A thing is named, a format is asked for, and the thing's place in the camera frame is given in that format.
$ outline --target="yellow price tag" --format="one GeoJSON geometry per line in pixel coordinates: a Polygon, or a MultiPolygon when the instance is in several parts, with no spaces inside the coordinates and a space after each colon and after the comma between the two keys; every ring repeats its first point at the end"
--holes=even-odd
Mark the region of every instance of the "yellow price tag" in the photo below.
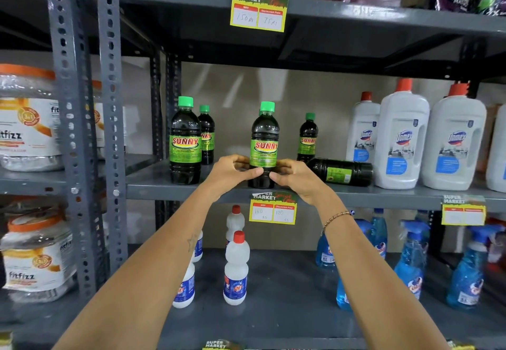
{"type": "Polygon", "coordinates": [[[482,196],[443,196],[442,225],[481,226],[485,224],[487,208],[482,196]]]}
{"type": "Polygon", "coordinates": [[[290,192],[266,192],[251,196],[250,221],[295,225],[297,196],[290,192]]]}
{"type": "Polygon", "coordinates": [[[288,0],[232,0],[230,25],[284,32],[288,0]]]}

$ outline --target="green product label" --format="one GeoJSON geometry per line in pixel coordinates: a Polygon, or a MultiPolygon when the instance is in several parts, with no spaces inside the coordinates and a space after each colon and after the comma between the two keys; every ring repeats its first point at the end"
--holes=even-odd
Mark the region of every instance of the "green product label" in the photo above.
{"type": "Polygon", "coordinates": [[[349,184],[351,181],[351,169],[341,169],[339,167],[327,168],[327,182],[333,184],[349,184]]]}
{"type": "Polygon", "coordinates": [[[316,150],[316,139],[313,137],[300,137],[299,141],[299,154],[315,154],[316,150]]]}
{"type": "Polygon", "coordinates": [[[277,141],[251,140],[251,165],[260,167],[275,167],[277,157],[277,141]]]}
{"type": "Polygon", "coordinates": [[[202,161],[201,137],[170,136],[169,149],[172,162],[194,163],[202,161]]]}
{"type": "Polygon", "coordinates": [[[214,150],[214,149],[215,149],[215,134],[202,133],[202,150],[214,150]]]}

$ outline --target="orange jar lid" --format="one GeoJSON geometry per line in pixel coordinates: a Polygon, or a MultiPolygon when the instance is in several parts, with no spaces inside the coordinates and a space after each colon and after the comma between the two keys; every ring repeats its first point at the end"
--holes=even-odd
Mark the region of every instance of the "orange jar lid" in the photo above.
{"type": "Polygon", "coordinates": [[[13,233],[34,232],[56,225],[61,221],[63,218],[58,210],[38,211],[11,218],[7,228],[9,232],[13,233]]]}
{"type": "Polygon", "coordinates": [[[12,74],[15,76],[30,76],[55,79],[55,73],[52,70],[34,68],[33,66],[0,64],[0,75],[12,74]]]}

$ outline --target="green bottle cap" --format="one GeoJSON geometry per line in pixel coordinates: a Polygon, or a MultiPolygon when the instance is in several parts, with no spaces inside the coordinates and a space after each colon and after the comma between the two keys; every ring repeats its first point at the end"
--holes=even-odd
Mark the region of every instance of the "green bottle cap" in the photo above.
{"type": "Polygon", "coordinates": [[[260,103],[260,111],[274,112],[275,104],[272,101],[262,101],[260,103]]]}
{"type": "Polygon", "coordinates": [[[193,97],[179,96],[178,106],[187,106],[188,108],[193,108],[193,97]]]}

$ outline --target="domex logo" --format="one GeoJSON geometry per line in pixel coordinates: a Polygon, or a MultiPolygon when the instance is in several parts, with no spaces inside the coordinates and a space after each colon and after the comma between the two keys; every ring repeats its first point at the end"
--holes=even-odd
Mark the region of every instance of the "domex logo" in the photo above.
{"type": "Polygon", "coordinates": [[[409,281],[408,288],[413,294],[417,294],[421,290],[422,277],[416,277],[414,280],[409,281]]]}
{"type": "Polygon", "coordinates": [[[413,138],[413,132],[411,130],[403,130],[397,135],[397,145],[408,145],[409,141],[413,138]]]}
{"type": "Polygon", "coordinates": [[[471,290],[471,293],[474,295],[478,295],[481,293],[481,288],[483,287],[483,278],[475,283],[471,283],[471,286],[469,289],[471,290]]]}
{"type": "Polygon", "coordinates": [[[362,141],[369,141],[372,136],[372,130],[364,130],[362,134],[360,135],[360,139],[362,141]]]}
{"type": "Polygon", "coordinates": [[[383,255],[385,251],[387,251],[387,245],[384,242],[380,242],[376,245],[376,250],[379,254],[383,255]]]}
{"type": "Polygon", "coordinates": [[[277,142],[257,142],[255,150],[261,153],[276,153],[278,150],[277,142]]]}
{"type": "Polygon", "coordinates": [[[448,143],[450,145],[458,146],[462,144],[462,141],[465,140],[466,132],[463,130],[454,131],[452,134],[450,134],[450,137],[448,137],[448,143]]]}
{"type": "Polygon", "coordinates": [[[311,138],[311,137],[302,137],[300,139],[300,143],[302,145],[314,145],[316,143],[316,139],[311,138]]]}
{"type": "Polygon", "coordinates": [[[172,145],[180,149],[192,149],[198,146],[199,138],[172,137],[172,145]]]}

